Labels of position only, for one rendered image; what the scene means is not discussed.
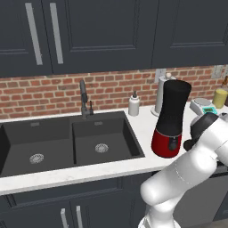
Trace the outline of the black and red blender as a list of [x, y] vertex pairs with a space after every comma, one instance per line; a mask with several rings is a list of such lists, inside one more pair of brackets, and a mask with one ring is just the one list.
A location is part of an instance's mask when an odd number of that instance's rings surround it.
[[151, 149], [159, 157], [175, 157], [181, 146], [183, 112], [191, 85], [182, 80], [168, 80], [163, 86], [163, 103], [155, 127]]

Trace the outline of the white soap dispenser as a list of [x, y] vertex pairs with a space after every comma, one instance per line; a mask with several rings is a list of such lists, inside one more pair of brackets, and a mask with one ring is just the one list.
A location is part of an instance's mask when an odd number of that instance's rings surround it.
[[129, 98], [128, 114], [130, 116], [137, 116], [139, 114], [140, 99], [136, 92], [134, 92]]

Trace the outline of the black double sink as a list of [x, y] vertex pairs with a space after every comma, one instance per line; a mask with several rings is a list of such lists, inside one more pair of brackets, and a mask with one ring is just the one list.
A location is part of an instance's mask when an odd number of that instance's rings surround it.
[[143, 156], [123, 111], [0, 125], [0, 177]]

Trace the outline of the dark grey sink tap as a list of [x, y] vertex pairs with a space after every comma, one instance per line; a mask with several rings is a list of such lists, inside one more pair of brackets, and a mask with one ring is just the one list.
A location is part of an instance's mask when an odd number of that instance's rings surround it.
[[81, 80], [80, 83], [80, 94], [81, 94], [81, 113], [82, 119], [86, 119], [88, 116], [92, 116], [94, 114], [93, 105], [90, 104], [90, 109], [86, 107], [86, 103], [88, 102], [87, 93], [86, 93], [86, 84], [84, 80]]

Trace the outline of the white paper towel holder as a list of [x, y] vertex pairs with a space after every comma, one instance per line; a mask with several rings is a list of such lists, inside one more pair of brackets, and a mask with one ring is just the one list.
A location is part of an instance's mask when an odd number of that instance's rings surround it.
[[157, 100], [156, 100], [156, 104], [155, 107], [151, 109], [151, 113], [158, 117], [159, 113], [161, 111], [162, 108], [162, 102], [163, 102], [163, 87], [164, 87], [164, 83], [168, 80], [175, 80], [175, 77], [173, 77], [170, 73], [167, 73], [165, 76], [161, 76], [159, 78], [159, 87], [158, 87], [158, 91], [157, 91]]

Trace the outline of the white kitchen scale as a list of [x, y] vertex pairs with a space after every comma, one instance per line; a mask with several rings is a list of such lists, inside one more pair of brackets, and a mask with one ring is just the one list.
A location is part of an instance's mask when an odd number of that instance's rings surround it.
[[216, 114], [215, 105], [208, 99], [205, 98], [195, 98], [191, 100], [190, 108], [194, 111], [198, 116], [203, 115], [207, 112], [211, 112]]

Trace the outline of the dark grey sink front panel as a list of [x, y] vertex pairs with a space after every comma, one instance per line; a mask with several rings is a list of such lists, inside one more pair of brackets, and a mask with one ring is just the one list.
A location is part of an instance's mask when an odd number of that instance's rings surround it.
[[49, 189], [26, 191], [4, 196], [5, 201], [10, 208], [17, 207], [23, 204], [39, 202], [61, 197], [74, 196], [78, 194], [86, 194], [97, 191], [112, 191], [121, 189], [122, 178], [111, 178], [100, 181], [92, 181], [87, 183], [76, 183], [61, 187], [53, 187]]

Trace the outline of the dark grey base cupboard door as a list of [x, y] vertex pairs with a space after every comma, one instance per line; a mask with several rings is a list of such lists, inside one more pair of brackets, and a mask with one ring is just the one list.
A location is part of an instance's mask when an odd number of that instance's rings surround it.
[[68, 202], [18, 208], [0, 214], [0, 228], [63, 228], [61, 209], [66, 209], [69, 228], [74, 228]]
[[113, 192], [94, 195], [71, 202], [75, 226], [76, 206], [81, 207], [84, 228], [137, 228], [136, 199], [130, 192]]

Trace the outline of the yellow jar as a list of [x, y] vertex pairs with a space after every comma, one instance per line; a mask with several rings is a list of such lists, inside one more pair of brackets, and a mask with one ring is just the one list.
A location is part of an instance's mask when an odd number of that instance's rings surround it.
[[217, 88], [215, 90], [213, 104], [216, 106], [217, 109], [223, 108], [227, 95], [228, 95], [228, 92], [222, 88]]

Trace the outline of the grey dishwasher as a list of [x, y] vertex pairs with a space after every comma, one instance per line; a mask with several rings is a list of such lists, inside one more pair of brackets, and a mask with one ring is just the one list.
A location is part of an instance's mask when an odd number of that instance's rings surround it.
[[213, 175], [188, 190], [174, 212], [174, 219], [182, 228], [212, 222], [228, 192], [228, 173]]

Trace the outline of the grey wall socket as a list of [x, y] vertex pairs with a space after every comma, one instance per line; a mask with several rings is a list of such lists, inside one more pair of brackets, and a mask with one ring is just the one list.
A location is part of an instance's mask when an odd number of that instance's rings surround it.
[[212, 78], [220, 78], [222, 75], [223, 65], [215, 65], [212, 72]]
[[166, 69], [156, 69], [154, 82], [158, 83], [159, 78], [166, 75], [166, 71]]

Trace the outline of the dark grey wall cupboard door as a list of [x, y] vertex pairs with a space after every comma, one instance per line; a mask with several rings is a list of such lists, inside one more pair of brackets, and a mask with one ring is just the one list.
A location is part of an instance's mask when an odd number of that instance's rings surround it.
[[228, 0], [159, 0], [152, 66], [228, 64]]
[[[50, 3], [56, 3], [58, 64]], [[42, 0], [54, 74], [149, 69], [159, 0]]]
[[[25, 3], [32, 3], [42, 65], [37, 65]], [[41, 0], [0, 0], [0, 78], [52, 74]]]

